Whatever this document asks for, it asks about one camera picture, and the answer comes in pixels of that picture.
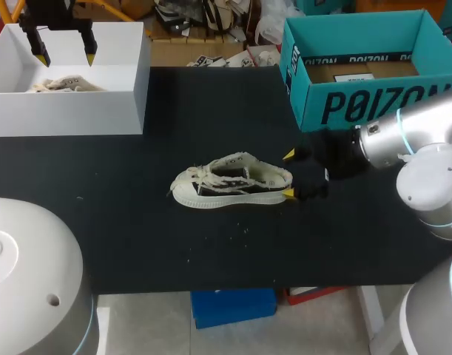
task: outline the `blue box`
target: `blue box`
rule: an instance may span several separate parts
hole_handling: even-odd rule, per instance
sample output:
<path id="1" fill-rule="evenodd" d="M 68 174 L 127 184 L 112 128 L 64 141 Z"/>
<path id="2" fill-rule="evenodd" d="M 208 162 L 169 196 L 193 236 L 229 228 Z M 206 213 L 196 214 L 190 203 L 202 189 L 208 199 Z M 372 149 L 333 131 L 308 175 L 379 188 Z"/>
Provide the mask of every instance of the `blue box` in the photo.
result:
<path id="1" fill-rule="evenodd" d="M 191 306 L 196 328 L 208 328 L 275 314 L 277 298 L 270 288 L 234 291 L 193 291 Z"/>
<path id="2" fill-rule="evenodd" d="M 313 84 L 305 68 L 376 61 L 419 74 Z M 452 87 L 452 43 L 424 10 L 288 18 L 280 72 L 303 132 L 345 129 Z"/>
<path id="3" fill-rule="evenodd" d="M 327 15 L 350 5 L 351 0 L 297 0 L 297 8 L 307 16 Z"/>

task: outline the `canvas shoe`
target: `canvas shoe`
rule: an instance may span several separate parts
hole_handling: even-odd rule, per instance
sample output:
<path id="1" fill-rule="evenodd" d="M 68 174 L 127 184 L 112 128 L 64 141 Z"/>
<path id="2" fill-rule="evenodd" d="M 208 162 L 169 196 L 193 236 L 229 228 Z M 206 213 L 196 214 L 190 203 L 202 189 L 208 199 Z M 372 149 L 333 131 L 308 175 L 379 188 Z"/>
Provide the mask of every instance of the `canvas shoe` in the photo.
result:
<path id="1" fill-rule="evenodd" d="M 78 91 L 104 91 L 104 89 L 91 84 L 80 75 L 70 75 L 58 80 L 44 79 L 40 84 L 34 84 L 27 92 L 78 92 Z"/>
<path id="2" fill-rule="evenodd" d="M 216 209 L 236 203 L 273 205 L 286 197 L 293 175 L 285 169 L 239 152 L 193 166 L 180 173 L 170 186 L 173 197 L 195 209 Z"/>

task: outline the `floor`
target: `floor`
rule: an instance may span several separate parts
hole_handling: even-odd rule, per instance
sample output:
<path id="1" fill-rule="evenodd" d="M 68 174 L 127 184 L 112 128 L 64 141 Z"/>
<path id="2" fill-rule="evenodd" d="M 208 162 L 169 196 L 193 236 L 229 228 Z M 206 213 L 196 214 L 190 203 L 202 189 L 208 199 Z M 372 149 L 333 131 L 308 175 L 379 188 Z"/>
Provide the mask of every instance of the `floor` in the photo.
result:
<path id="1" fill-rule="evenodd" d="M 189 292 L 100 296 L 98 307 L 104 321 L 106 312 L 109 317 L 105 355 L 369 354 L 354 288 L 300 305 L 281 303 L 273 317 L 200 331 Z"/>

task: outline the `white plastic bag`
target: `white plastic bag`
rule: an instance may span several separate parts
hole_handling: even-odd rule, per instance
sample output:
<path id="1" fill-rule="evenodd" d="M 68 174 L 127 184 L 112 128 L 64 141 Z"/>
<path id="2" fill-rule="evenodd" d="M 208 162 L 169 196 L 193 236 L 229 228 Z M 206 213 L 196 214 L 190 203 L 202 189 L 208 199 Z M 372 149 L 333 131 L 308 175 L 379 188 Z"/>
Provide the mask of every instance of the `white plastic bag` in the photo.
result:
<path id="1" fill-rule="evenodd" d="M 304 15 L 291 0 L 262 0 L 262 13 L 255 30 L 255 43 L 258 44 L 258 35 L 261 34 L 271 43 L 281 44 L 286 18 Z"/>

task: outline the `black table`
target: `black table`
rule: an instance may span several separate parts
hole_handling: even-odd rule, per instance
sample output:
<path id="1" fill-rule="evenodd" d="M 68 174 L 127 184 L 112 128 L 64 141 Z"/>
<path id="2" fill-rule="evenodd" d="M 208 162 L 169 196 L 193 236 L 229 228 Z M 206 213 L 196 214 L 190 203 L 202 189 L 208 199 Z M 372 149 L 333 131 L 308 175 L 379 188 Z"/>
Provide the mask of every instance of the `black table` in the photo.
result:
<path id="1" fill-rule="evenodd" d="M 280 165 L 301 134 L 277 68 L 150 75 L 143 137 L 0 138 L 0 197 L 57 214 L 96 292 L 413 283 L 452 253 L 399 200 L 398 167 L 304 204 L 177 204 L 188 166 L 239 151 Z"/>

